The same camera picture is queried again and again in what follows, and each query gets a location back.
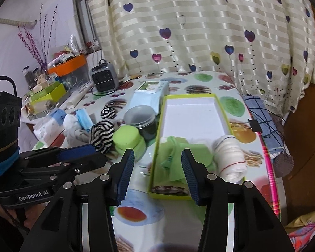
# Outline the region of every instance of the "portable heater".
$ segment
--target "portable heater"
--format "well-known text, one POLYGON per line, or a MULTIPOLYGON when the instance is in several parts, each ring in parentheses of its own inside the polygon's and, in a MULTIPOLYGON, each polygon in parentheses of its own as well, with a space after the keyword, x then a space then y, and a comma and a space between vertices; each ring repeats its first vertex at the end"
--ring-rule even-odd
POLYGON ((114 66, 104 59, 101 59, 99 65, 90 70, 90 77, 100 93, 108 93, 119 88, 119 80, 114 66))
POLYGON ((17 130, 22 107, 22 99, 17 97, 14 81, 7 76, 0 76, 1 80, 12 84, 14 95, 0 92, 0 175, 19 158, 17 130))

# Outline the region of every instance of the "green jar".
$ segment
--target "green jar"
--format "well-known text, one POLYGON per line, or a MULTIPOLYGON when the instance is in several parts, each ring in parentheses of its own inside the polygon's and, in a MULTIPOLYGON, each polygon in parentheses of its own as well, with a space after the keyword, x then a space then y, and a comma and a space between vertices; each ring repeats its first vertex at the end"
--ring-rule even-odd
POLYGON ((116 151, 123 155, 126 149, 134 151, 134 159, 137 161, 145 154, 146 143, 134 126, 121 126, 113 135, 116 151))

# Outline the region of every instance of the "striped black and white cloth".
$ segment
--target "striped black and white cloth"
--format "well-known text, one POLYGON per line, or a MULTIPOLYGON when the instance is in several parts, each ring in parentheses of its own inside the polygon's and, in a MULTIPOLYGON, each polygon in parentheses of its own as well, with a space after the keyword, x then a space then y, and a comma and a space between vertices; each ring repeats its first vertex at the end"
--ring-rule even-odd
POLYGON ((113 142, 114 124, 112 121, 104 119, 91 128, 92 144, 97 151, 107 153, 113 142))
POLYGON ((115 118, 116 115, 117 110, 111 106, 105 106, 100 112, 102 118, 115 118))

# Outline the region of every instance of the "striped curtain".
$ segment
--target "striped curtain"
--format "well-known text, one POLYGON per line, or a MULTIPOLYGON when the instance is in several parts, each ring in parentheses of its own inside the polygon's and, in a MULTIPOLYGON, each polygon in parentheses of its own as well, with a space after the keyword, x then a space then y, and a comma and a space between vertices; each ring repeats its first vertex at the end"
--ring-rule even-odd
POLYGON ((295 111, 315 83, 309 0, 88 0, 119 76, 223 71, 274 113, 295 111))

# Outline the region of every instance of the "human hand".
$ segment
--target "human hand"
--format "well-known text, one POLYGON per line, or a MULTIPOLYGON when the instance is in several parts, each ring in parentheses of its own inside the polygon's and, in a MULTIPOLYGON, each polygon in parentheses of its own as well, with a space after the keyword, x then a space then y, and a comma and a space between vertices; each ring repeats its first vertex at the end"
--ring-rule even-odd
MULTIPOLYGON (((26 221, 24 221, 24 226, 27 227, 28 229, 31 229, 33 227, 33 225, 35 224, 35 222, 37 221, 37 219, 39 218, 39 216, 41 215, 41 213, 45 207, 46 207, 46 205, 42 203, 39 205, 33 205, 29 208, 26 208, 25 216, 27 219, 26 219, 26 221)), ((7 209, 7 211, 10 215, 12 215, 12 217, 15 220, 18 221, 16 211, 14 209, 7 209)), ((2 209, 1 205, 0 205, 0 216, 2 218, 6 219, 7 221, 9 221, 12 225, 14 225, 11 218, 2 209)))

